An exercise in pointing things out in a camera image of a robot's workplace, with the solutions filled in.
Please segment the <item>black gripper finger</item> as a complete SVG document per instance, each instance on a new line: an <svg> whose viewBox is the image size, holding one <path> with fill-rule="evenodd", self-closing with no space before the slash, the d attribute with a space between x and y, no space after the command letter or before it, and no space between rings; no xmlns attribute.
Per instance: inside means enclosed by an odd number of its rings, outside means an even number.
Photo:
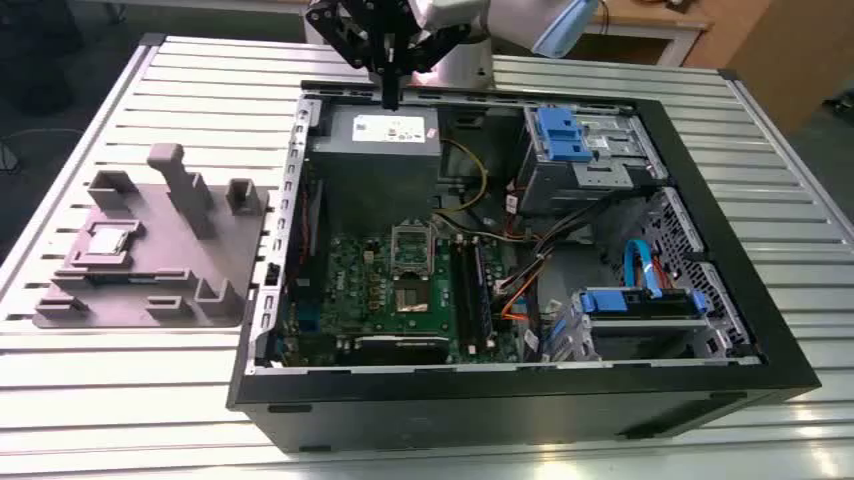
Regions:
<svg viewBox="0 0 854 480"><path fill-rule="evenodd" d="M309 26L332 46L353 69L364 69L380 89L380 105L393 109L393 80L385 76L386 51L380 40L357 22L340 15L345 1L310 1L306 8Z"/></svg>
<svg viewBox="0 0 854 480"><path fill-rule="evenodd" d="M390 20L393 109L413 73L426 73L461 41L460 1L394 1Z"/></svg>

